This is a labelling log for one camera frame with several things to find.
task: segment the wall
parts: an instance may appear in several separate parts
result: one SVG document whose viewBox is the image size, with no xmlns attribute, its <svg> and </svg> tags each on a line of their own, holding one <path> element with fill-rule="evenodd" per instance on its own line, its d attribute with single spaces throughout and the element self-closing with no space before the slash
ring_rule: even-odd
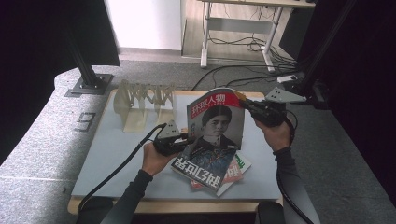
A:
<svg viewBox="0 0 396 224">
<path fill-rule="evenodd" d="M 182 48 L 185 0 L 106 0 L 119 48 Z"/>
</svg>

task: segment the desk leg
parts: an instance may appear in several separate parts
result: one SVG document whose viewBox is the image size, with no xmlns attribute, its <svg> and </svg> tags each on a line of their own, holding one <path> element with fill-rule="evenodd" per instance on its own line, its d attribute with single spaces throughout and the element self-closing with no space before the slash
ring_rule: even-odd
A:
<svg viewBox="0 0 396 224">
<path fill-rule="evenodd" d="M 201 51 L 201 67 L 207 67 L 207 36 L 209 32 L 209 18 L 210 18 L 210 8 L 211 4 L 205 2 L 204 7 L 206 7 L 206 15 L 204 17 L 204 42 L 202 43 Z"/>
<path fill-rule="evenodd" d="M 272 41 L 274 39 L 276 27 L 279 23 L 280 15 L 282 14 L 283 7 L 278 7 L 276 10 L 276 14 L 273 20 L 273 25 L 271 27 L 270 34 L 268 35 L 267 42 L 265 43 L 265 46 L 262 47 L 262 56 L 264 57 L 265 63 L 268 65 L 268 71 L 270 73 L 275 72 L 275 68 L 273 67 L 271 57 L 269 55 L 269 49 L 271 48 Z"/>
</svg>

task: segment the black sleeve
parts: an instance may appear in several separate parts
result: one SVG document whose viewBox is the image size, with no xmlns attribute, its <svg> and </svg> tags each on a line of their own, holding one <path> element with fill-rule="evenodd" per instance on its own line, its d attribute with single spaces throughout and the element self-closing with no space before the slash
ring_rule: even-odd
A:
<svg viewBox="0 0 396 224">
<path fill-rule="evenodd" d="M 282 189 L 297 207 L 313 222 L 320 223 L 317 211 L 309 199 L 304 183 L 297 173 L 294 158 L 290 147 L 274 152 L 277 161 L 277 174 Z M 286 223 L 306 223 L 296 211 L 283 199 L 284 216 Z"/>
<path fill-rule="evenodd" d="M 134 182 L 129 184 L 116 205 L 107 213 L 102 224 L 131 223 L 140 199 L 145 196 L 146 186 L 152 180 L 152 176 L 143 170 L 139 170 Z"/>
</svg>

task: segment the person's right arm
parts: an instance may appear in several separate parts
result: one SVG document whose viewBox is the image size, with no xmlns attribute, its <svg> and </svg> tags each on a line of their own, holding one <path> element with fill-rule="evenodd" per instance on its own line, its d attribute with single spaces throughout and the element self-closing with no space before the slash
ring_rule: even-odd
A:
<svg viewBox="0 0 396 224">
<path fill-rule="evenodd" d="M 280 126 L 269 128 L 257 120 L 255 122 L 262 129 L 266 142 L 274 151 L 277 174 L 283 190 L 313 223 L 320 223 L 317 211 L 306 192 L 303 180 L 298 175 L 294 158 L 291 156 L 289 126 L 283 122 Z M 286 223 L 306 223 L 285 199 L 283 211 Z"/>
</svg>

